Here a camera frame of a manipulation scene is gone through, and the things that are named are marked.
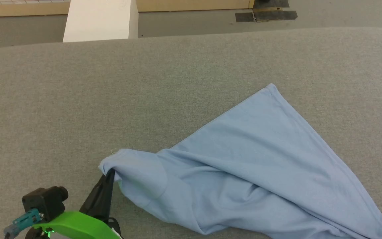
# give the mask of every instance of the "fabric fold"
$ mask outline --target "fabric fold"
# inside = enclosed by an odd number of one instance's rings
[[[122,149],[123,194],[202,234],[382,239],[382,214],[347,165],[270,84],[170,149]]]

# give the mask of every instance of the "blue connector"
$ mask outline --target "blue connector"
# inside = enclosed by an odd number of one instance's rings
[[[41,221],[41,216],[38,209],[34,208],[29,212],[23,214],[21,217],[15,219],[13,224],[4,228],[5,239],[13,239],[20,234],[22,230],[31,227],[33,224]]]

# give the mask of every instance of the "tile floor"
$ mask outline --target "tile floor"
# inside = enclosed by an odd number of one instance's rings
[[[382,0],[288,2],[289,9],[297,11],[296,20],[237,23],[235,12],[248,10],[140,13],[138,36],[145,38],[313,27],[382,27]],[[0,47],[62,42],[66,19],[66,15],[0,18]]]

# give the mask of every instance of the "white pillar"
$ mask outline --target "white pillar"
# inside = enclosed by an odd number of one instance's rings
[[[63,42],[137,37],[135,0],[71,0]]]

